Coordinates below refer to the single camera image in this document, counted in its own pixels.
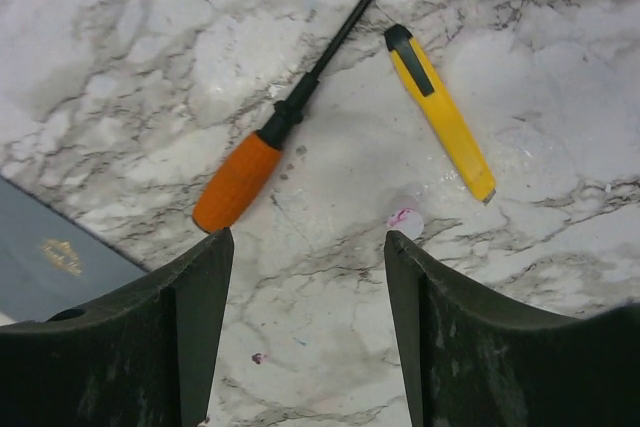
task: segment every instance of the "marble countertop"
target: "marble countertop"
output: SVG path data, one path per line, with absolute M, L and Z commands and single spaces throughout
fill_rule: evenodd
M 154 268 L 356 0 L 0 0 L 1 174 Z M 403 23 L 497 179 L 475 201 L 404 91 Z M 234 226 L 211 425 L 408 426 L 382 245 L 589 316 L 640 294 L 640 0 L 376 0 Z M 255 354 L 262 362 L 255 362 Z

